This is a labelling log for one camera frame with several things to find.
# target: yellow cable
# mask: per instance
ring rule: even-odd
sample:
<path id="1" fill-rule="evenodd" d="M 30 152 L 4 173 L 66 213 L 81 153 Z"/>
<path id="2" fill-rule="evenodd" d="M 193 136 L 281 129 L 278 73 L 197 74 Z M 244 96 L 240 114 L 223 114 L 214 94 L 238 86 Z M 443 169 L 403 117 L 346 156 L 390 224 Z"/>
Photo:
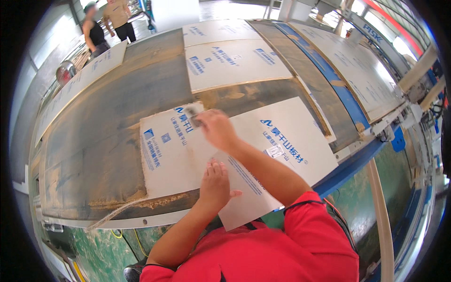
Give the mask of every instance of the yellow cable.
<path id="1" fill-rule="evenodd" d="M 122 238 L 122 229 L 120 230 L 120 236 L 119 237 L 116 236 L 116 234 L 114 234 L 113 229 L 110 229 L 110 230 L 111 230 L 111 233 L 113 233 L 114 237 L 116 237 L 117 239 Z"/>
<path id="2" fill-rule="evenodd" d="M 139 248 L 141 249 L 141 251 L 143 252 L 143 254 L 144 254 L 146 257 L 149 257 L 148 255 L 146 255 L 146 253 L 144 253 L 143 246 L 141 246 L 141 242 L 139 241 L 138 233 L 136 233 L 136 229 L 133 228 L 133 230 L 135 231 L 136 240 L 138 240 Z"/>

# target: beige shirt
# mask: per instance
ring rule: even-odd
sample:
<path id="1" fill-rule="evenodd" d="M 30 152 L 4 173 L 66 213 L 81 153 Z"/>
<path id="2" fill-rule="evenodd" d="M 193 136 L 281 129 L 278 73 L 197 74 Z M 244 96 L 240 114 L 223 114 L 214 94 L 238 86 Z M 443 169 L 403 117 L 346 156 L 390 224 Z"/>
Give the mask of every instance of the beige shirt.
<path id="1" fill-rule="evenodd" d="M 114 28 L 123 26 L 129 20 L 125 12 L 125 5 L 127 5 L 125 0 L 116 0 L 112 4 L 106 4 L 105 10 L 103 10 L 103 17 L 109 18 Z"/>

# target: qr code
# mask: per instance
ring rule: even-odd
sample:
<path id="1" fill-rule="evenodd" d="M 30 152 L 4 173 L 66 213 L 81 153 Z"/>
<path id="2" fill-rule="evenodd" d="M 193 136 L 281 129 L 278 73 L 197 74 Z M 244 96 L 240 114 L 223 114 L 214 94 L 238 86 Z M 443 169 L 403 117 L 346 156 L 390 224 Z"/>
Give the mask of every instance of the qr code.
<path id="1" fill-rule="evenodd" d="M 170 141 L 169 133 L 166 133 L 165 135 L 163 135 L 161 137 L 161 139 L 162 139 L 163 143 Z"/>

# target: hand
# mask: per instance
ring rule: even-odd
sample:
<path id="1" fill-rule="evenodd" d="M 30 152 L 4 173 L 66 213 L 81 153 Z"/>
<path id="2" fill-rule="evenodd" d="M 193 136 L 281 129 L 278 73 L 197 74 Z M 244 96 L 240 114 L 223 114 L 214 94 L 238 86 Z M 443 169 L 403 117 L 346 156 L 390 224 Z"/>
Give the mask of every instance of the hand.
<path id="1" fill-rule="evenodd" d="M 239 190 L 230 191 L 229 174 L 224 163 L 218 163 L 215 158 L 207 163 L 198 204 L 216 215 L 231 198 L 242 194 L 243 192 Z"/>
<path id="2" fill-rule="evenodd" d="M 216 109 L 203 111 L 197 115 L 197 120 L 202 122 L 205 139 L 221 151 L 230 153 L 239 142 L 229 117 L 222 111 Z"/>

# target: worker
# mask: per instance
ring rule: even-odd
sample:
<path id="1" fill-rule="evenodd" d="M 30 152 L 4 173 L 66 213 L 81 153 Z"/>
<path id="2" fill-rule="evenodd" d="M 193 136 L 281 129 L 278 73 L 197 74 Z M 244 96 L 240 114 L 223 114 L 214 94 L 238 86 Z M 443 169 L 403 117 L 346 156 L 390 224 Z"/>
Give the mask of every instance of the worker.
<path id="1" fill-rule="evenodd" d="M 121 41 L 127 40 L 127 37 L 130 42 L 136 41 L 133 26 L 128 22 L 131 16 L 132 13 L 126 0 L 107 0 L 105 10 L 103 10 L 103 23 L 111 37 L 114 36 L 114 32 L 110 28 L 110 20 Z"/>
<path id="2" fill-rule="evenodd" d="M 92 55 L 95 58 L 108 50 L 110 45 L 105 40 L 105 35 L 103 34 L 103 29 L 94 20 L 94 16 L 98 11 L 97 4 L 94 1 L 89 2 L 85 8 L 84 12 L 86 17 L 83 21 L 83 34 L 85 36 L 86 45 L 89 47 Z"/>
<path id="3" fill-rule="evenodd" d="M 207 163 L 199 200 L 153 246 L 141 282 L 358 281 L 359 257 L 318 194 L 294 171 L 239 139 L 219 110 L 200 113 L 206 140 L 242 163 L 285 208 L 285 232 L 261 221 L 199 235 L 242 192 L 230 191 L 226 166 Z"/>

